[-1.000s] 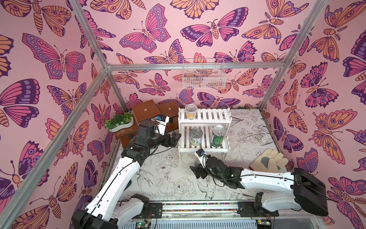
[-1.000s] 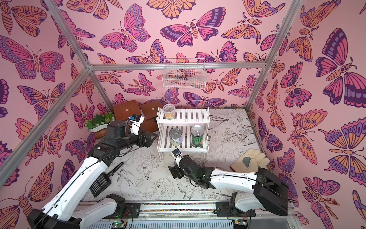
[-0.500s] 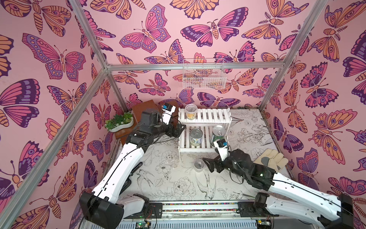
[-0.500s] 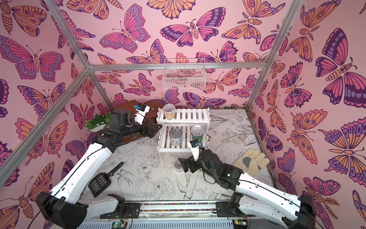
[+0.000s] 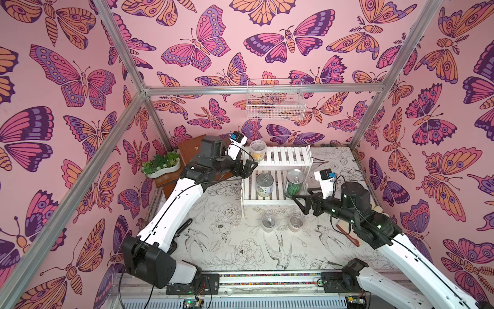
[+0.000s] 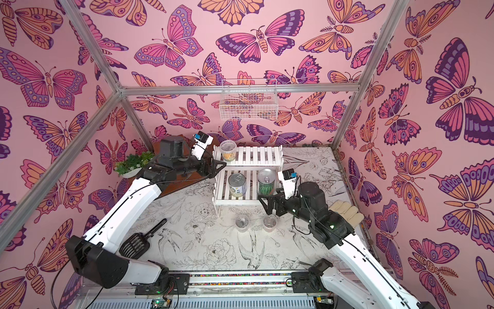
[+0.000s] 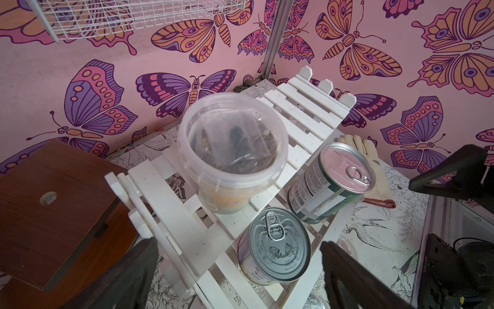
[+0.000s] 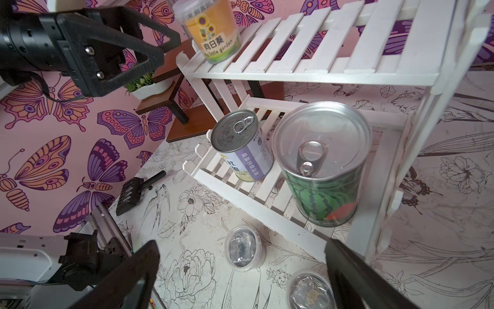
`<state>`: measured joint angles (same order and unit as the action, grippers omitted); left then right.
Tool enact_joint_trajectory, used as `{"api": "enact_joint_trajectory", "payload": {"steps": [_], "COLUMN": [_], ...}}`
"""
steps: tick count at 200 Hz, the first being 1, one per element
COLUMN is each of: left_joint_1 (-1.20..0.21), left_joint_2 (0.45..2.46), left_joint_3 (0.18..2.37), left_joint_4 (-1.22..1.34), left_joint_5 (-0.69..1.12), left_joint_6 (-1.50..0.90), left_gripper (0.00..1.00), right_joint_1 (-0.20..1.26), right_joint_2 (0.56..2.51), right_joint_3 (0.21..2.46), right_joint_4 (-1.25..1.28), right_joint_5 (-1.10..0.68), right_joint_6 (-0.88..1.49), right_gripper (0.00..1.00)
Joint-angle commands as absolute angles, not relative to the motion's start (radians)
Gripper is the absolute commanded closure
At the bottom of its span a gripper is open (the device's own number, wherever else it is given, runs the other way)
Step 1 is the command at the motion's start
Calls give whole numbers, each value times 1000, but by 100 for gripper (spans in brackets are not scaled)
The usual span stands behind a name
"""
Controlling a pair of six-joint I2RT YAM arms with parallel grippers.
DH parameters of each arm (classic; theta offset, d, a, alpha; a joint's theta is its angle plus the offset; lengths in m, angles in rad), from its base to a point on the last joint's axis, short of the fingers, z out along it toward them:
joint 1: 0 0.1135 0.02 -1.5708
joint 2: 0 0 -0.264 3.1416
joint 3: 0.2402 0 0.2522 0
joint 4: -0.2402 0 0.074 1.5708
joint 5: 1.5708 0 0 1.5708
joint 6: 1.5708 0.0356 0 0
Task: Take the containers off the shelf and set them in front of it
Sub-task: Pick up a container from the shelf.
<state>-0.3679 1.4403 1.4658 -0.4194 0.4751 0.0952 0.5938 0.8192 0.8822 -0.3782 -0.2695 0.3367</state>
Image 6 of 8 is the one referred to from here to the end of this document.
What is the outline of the red seed jar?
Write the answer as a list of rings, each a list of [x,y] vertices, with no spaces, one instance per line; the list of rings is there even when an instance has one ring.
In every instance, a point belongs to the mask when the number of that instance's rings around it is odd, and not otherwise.
[[[278,219],[275,215],[272,215],[272,214],[266,215],[262,219],[263,229],[267,233],[272,233],[277,228],[277,222],[278,222]]]

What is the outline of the yellow seed jar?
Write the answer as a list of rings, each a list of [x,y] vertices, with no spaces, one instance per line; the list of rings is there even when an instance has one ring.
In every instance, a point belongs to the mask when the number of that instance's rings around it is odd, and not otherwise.
[[[223,159],[227,162],[233,162],[237,156],[237,144],[233,140],[225,140],[220,145],[220,152]]]

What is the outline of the green watermelon can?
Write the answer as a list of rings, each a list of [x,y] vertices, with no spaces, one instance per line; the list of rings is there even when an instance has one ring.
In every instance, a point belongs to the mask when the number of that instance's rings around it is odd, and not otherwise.
[[[276,174],[272,169],[263,169],[257,176],[257,193],[259,196],[270,196],[275,191]]]

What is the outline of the white wooden slatted shelf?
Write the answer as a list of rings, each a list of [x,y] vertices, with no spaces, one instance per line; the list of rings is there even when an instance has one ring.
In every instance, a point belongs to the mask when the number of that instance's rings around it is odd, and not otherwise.
[[[235,150],[235,160],[226,163],[215,177],[212,202],[217,215],[223,206],[256,206],[259,205],[258,175],[265,169],[278,173],[283,168],[283,148],[275,147],[238,147]],[[228,179],[231,175],[241,174],[245,178],[244,194],[234,196],[230,192]]]

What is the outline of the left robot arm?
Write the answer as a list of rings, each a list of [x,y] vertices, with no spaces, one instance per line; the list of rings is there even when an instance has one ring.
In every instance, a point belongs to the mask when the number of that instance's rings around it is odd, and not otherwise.
[[[182,136],[161,140],[158,154],[141,168],[107,215],[83,236],[71,236],[65,244],[68,264],[74,273],[101,289],[132,284],[153,294],[167,291],[171,284],[167,267],[122,256],[119,250],[136,220],[169,185],[184,183],[194,173],[202,180],[211,179],[226,167],[226,163],[208,152],[213,141],[213,136],[199,131],[194,135],[194,145],[185,154],[186,141]]]

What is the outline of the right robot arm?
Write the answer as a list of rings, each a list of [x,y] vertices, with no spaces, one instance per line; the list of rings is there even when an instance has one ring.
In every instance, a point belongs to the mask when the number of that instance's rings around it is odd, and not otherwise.
[[[353,308],[433,308],[406,291],[376,260],[355,233],[352,225],[337,212],[329,209],[325,193],[315,182],[303,182],[276,195],[261,195],[266,214],[290,214],[308,224],[310,234],[329,252],[340,258],[360,280],[347,279],[321,259],[310,267],[313,281],[333,292]]]

